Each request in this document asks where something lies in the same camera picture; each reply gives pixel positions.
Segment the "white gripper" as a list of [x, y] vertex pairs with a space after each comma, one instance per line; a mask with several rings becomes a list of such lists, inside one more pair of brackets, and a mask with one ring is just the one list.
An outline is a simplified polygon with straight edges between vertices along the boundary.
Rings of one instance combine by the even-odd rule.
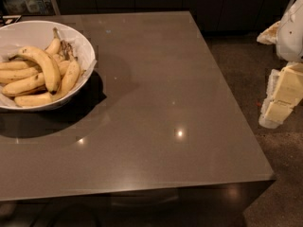
[[[285, 61], [303, 62], [303, 0], [284, 13], [276, 35], [276, 53]], [[266, 129], [282, 125], [303, 99], [303, 64], [273, 69], [268, 78], [258, 123]]]

